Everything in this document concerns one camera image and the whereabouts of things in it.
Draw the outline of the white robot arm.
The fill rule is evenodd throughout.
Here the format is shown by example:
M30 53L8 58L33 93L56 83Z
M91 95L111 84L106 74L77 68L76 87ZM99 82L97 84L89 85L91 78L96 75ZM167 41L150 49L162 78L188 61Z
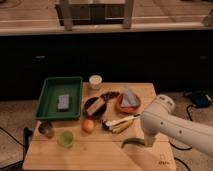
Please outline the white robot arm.
M147 136L170 136L213 157L213 127L172 115L175 103L167 95L157 95L141 114L141 129Z

